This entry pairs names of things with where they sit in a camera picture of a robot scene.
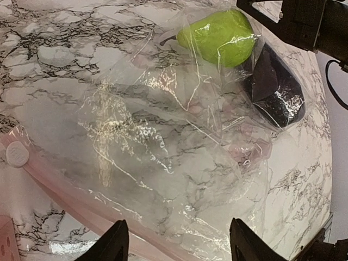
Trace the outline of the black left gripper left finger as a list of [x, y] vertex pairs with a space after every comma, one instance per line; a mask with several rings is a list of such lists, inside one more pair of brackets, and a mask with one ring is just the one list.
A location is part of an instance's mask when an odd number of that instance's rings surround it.
[[125, 220], [119, 220], [76, 261], [127, 261], [128, 251], [128, 226]]

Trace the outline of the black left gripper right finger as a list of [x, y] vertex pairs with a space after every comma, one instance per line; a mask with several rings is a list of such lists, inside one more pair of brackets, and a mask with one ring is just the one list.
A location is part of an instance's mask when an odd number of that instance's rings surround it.
[[242, 219], [233, 218], [229, 234], [232, 261], [285, 261], [282, 256], [263, 242]]

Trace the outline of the light green fake pear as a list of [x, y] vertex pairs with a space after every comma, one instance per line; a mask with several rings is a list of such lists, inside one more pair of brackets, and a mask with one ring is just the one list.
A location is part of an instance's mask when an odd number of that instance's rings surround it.
[[181, 29], [160, 45], [176, 40], [215, 65], [237, 67], [252, 54], [258, 36], [247, 17], [236, 9], [217, 11]]

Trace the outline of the clear zip top bag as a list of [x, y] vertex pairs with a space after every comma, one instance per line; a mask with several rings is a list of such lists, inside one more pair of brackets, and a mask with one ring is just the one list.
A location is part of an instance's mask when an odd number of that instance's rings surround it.
[[[236, 9], [258, 39], [237, 67], [160, 42], [217, 11]], [[232, 260], [229, 229], [264, 235], [273, 127], [242, 81], [266, 29], [236, 7], [189, 8], [155, 26], [70, 102], [36, 105], [1, 139], [29, 151], [21, 168], [91, 231], [119, 220], [145, 260]]]

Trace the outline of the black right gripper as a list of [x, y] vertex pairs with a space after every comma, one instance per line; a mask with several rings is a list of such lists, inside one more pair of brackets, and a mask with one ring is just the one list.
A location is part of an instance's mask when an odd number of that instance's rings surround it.
[[322, 52], [347, 65], [347, 5], [343, 1], [283, 1], [275, 22], [253, 7], [255, 1], [237, 1], [237, 7], [283, 42], [305, 51]]

